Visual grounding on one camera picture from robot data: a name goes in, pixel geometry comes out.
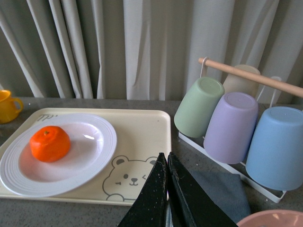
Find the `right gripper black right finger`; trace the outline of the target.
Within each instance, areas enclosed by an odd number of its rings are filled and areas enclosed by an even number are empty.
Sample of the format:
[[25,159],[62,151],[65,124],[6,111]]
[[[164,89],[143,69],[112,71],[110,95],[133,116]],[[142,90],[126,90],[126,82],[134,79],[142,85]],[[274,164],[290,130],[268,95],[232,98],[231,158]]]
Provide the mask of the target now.
[[169,203],[175,227],[235,227],[228,217],[206,194],[177,156],[170,152]]

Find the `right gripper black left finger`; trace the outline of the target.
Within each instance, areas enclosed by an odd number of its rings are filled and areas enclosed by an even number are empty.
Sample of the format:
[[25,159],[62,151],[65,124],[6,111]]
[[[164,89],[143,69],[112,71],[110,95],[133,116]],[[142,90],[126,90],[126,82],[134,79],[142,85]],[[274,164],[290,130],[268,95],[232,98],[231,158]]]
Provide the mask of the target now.
[[167,168],[165,155],[160,153],[136,201],[118,224],[120,227],[166,225]]

